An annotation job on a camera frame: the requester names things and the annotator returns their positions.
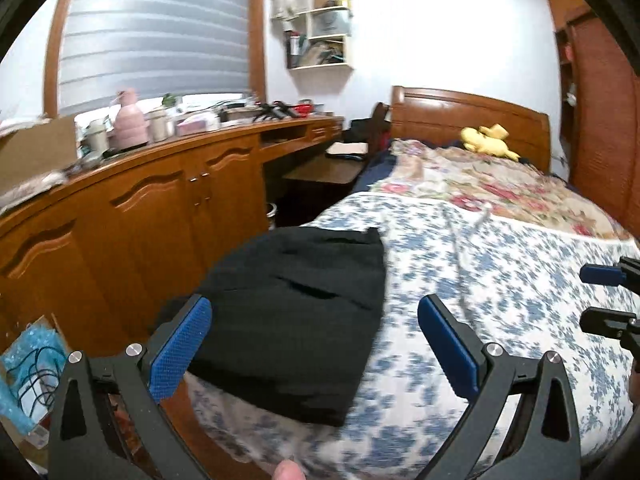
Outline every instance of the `human hand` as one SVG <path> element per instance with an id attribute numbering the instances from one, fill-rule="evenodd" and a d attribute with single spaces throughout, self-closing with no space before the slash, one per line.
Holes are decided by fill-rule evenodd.
<path id="1" fill-rule="evenodd" d="M 293 460 L 283 460 L 273 472 L 271 480 L 306 480 L 300 466 Z"/>

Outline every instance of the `blanket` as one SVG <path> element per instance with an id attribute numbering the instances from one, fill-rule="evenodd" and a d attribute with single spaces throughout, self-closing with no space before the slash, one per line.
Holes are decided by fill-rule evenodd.
<path id="1" fill-rule="evenodd" d="M 583 284 L 578 272 L 586 262 L 637 257 L 632 240 L 565 234 L 449 202 L 372 192 L 348 196 L 312 225 L 378 228 L 387 264 L 382 325 L 341 428 L 273 415 L 187 374 L 199 423 L 237 460 L 268 471 L 292 458 L 309 479 L 413 480 L 466 408 L 417 323 L 418 302 L 431 293 L 483 342 L 533 358 L 559 352 L 584 456 L 607 449 L 622 432 L 632 413 L 630 354 L 617 341 L 584 334 L 578 320 L 588 306 L 638 314 L 640 304 L 624 288 Z M 510 397 L 479 467 L 500 449 L 516 402 Z"/>
<path id="2" fill-rule="evenodd" d="M 459 148 L 432 150 L 419 140 L 395 139 L 391 175 L 371 191 L 446 200 L 468 211 L 492 214 L 602 239 L 632 236 L 593 202 L 528 164 Z"/>

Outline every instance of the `cabinet door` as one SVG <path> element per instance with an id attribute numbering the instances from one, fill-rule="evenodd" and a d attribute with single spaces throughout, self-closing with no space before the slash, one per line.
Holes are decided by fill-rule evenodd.
<path id="1" fill-rule="evenodd" d="M 151 298 L 153 307 L 142 316 L 151 324 L 167 300 L 189 294 L 204 276 L 190 183 L 180 156 L 172 155 L 118 174 L 105 184 L 107 224 L 116 226 L 118 252 L 133 263 Z"/>
<path id="2" fill-rule="evenodd" d="M 11 329 L 3 329 L 3 347 L 27 323 L 51 314 L 69 345 L 89 355 L 121 352 L 130 342 L 103 294 L 96 237 L 80 198 L 57 202 L 0 240 L 0 308 Z"/>
<path id="3" fill-rule="evenodd" d="M 258 136 L 246 136 L 197 150 L 202 208 L 212 229 L 200 233 L 208 266 L 268 228 L 258 147 Z"/>

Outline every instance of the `screw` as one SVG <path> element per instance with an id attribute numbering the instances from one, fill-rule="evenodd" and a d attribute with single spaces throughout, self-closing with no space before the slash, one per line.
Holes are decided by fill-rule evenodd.
<path id="1" fill-rule="evenodd" d="M 82 359 L 82 352 L 79 350 L 76 350 L 75 352 L 71 352 L 71 354 L 69 354 L 69 362 L 71 364 L 80 362 L 80 359 Z"/>
<path id="2" fill-rule="evenodd" d="M 500 357 L 504 352 L 504 350 L 500 345 L 498 345 L 498 343 L 489 343 L 486 346 L 486 351 L 489 355 L 492 355 L 494 357 Z"/>
<path id="3" fill-rule="evenodd" d="M 125 352 L 127 353 L 127 355 L 131 357 L 140 355 L 140 352 L 142 352 L 142 345 L 140 343 L 132 343 L 129 346 L 127 346 L 127 349 L 125 350 Z"/>
<path id="4" fill-rule="evenodd" d="M 554 364 L 558 364 L 560 361 L 562 361 L 562 358 L 560 357 L 560 354 L 558 352 L 547 352 L 546 358 Z"/>

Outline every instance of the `desk drawer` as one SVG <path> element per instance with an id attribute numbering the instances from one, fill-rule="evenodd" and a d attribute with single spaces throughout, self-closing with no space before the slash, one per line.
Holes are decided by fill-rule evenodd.
<path id="1" fill-rule="evenodd" d="M 342 135 L 342 125 L 340 123 L 332 124 L 331 126 L 328 126 L 328 128 L 332 138 L 337 138 Z"/>
<path id="2" fill-rule="evenodd" d="M 320 126 L 317 128 L 310 128 L 308 133 L 308 140 L 314 144 L 318 142 L 325 142 L 329 140 L 330 135 L 328 131 L 328 126 Z"/>

